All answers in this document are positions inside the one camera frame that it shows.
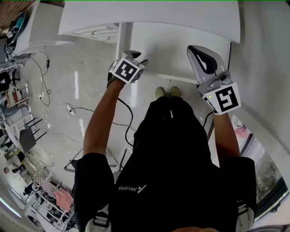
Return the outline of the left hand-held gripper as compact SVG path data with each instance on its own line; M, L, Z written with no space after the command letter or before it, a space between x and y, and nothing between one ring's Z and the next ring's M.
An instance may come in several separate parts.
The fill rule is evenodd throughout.
M136 59L140 55L141 52L135 50L123 52L112 64L114 67L112 74L127 84L137 81L149 63L148 59L138 62Z

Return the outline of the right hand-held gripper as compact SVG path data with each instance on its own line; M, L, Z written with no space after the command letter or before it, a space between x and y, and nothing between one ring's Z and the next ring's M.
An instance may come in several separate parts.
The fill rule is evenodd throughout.
M187 56L199 82L197 91L215 115L223 115L241 107L237 83L224 71L222 58L214 51L196 45L187 47Z

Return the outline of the person's right forearm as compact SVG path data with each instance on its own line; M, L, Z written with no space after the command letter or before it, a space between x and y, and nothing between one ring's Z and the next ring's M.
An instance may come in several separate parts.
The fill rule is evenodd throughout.
M229 115L214 115L213 122L217 158L222 167L228 160L239 157L240 150Z

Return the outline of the person's left forearm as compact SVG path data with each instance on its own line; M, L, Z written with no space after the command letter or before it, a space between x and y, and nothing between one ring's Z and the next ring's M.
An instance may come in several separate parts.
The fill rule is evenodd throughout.
M87 126L83 143L84 155L106 154L116 102L124 84L122 80L117 79L107 87Z

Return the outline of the person's left hand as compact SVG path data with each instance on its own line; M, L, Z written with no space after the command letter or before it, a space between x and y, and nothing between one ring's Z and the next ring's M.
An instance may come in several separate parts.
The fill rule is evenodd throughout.
M119 79L118 77L112 74L113 69L114 69L113 65L111 65L108 69L106 88L108 88L113 83L113 84L117 84L117 86L122 89L125 83L121 79Z

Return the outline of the person's left olive shoe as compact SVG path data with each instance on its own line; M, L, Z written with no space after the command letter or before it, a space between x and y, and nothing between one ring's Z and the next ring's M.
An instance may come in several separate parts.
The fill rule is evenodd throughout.
M155 97L156 99L159 99L161 97L167 97L167 93L163 87L158 87L155 90Z

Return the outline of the person's olive shoe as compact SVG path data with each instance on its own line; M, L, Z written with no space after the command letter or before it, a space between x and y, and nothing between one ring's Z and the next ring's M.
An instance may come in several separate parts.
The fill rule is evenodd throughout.
M180 91L180 89L178 87L172 87L170 89L169 94L170 94L171 98L173 98L173 97L181 97L182 96L181 91Z
M158 87L155 90L155 97L156 99L159 99L161 97L167 97L167 93L163 87Z

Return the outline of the person's right olive shoe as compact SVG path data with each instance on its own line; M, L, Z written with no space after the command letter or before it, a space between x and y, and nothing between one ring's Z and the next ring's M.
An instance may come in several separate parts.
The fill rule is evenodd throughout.
M170 89L169 94L170 94L171 98L173 98L173 97L181 97L182 96L181 91L180 91L180 89L178 87L172 87Z

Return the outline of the white table with drawers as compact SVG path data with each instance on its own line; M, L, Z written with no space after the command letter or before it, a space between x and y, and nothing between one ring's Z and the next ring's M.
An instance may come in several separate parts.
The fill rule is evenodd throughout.
M118 25L116 56L126 50L149 59L146 75L196 83L189 63L189 45L206 47L229 64L230 46L240 43L237 1L68 1L59 31L73 34L101 24Z

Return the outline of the person's black shorts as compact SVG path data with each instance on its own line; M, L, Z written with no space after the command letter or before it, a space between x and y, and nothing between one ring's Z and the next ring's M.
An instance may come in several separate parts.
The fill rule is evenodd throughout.
M168 119L198 122L192 107L181 97L159 97L150 103L145 119L160 121Z

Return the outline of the white power strip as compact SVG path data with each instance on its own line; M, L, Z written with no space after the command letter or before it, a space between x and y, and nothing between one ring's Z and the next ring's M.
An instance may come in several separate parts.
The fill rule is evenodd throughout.
M76 111L75 111L75 108L71 104L66 103L65 108L70 116L75 116Z

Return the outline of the white side desk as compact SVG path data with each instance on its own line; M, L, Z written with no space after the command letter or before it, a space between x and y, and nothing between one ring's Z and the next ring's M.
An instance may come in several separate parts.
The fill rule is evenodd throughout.
M45 46L70 42L68 36L58 34L62 7L36 1L26 10L26 13L29 16L27 25L16 41L14 54L20 55L41 50Z

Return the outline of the large window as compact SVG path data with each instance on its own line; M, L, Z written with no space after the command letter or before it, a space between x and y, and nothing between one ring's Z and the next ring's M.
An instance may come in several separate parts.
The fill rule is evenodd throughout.
M246 125L235 115L232 116L232 125L240 155L255 163L257 221L268 213L275 213L289 191L276 164Z

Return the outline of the blue basin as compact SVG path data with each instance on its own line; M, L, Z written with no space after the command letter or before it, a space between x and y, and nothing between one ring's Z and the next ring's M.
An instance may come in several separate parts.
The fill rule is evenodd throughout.
M12 22L8 31L13 32L12 38L7 38L7 45L13 44L18 37L22 34L23 30L25 29L28 22L28 15L26 11L22 11L19 13L16 20Z

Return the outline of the grey chair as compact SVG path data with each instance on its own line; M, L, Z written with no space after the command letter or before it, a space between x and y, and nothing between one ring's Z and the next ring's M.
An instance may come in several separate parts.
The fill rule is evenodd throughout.
M47 132L44 132L42 135L40 135L38 138L35 138L35 134L40 130L37 129L35 132L32 131L32 127L41 122L43 119L40 119L36 121L35 123L31 124L33 121L35 121L37 118L33 118L29 122L25 123L24 129L22 129L19 132L19 143L22 147L23 152L27 153L29 152L37 143L38 140L40 140L43 136L47 134Z

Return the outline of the person's black shirt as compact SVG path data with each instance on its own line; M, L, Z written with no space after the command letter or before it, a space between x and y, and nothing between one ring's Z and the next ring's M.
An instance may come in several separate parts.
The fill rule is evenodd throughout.
M133 153L114 180L97 171L75 173L74 209L80 232L108 207L111 232L170 232L210 227L237 232L238 208L256 214L254 161L211 161L199 122L144 119Z

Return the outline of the black office chair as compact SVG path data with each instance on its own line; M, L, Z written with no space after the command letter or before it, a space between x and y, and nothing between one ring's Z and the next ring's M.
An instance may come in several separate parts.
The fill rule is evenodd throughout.
M13 86L16 86L16 81L20 81L20 79L15 76L15 71L12 72L12 76L10 76L9 72L0 73L0 83L3 80L3 83L12 84Z

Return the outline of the pink cloth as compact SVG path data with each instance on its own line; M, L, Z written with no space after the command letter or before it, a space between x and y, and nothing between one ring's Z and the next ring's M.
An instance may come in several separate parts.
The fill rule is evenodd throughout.
M63 208L66 212L69 212L70 206L73 203L71 194L64 189L60 188L54 192L56 203L59 207Z

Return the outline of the metal stand frame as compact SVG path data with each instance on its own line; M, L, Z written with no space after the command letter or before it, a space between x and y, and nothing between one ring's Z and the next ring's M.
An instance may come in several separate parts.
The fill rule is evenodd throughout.
M115 165L110 165L107 162L106 152L109 151L109 154L113 157ZM70 161L67 165L64 166L64 170L84 174L86 171L97 171L99 173L108 174L110 167L118 167L118 171L113 174L120 174L123 168L123 159L119 162L114 158L113 153L109 147L106 148L105 154L101 153L86 153L82 148Z

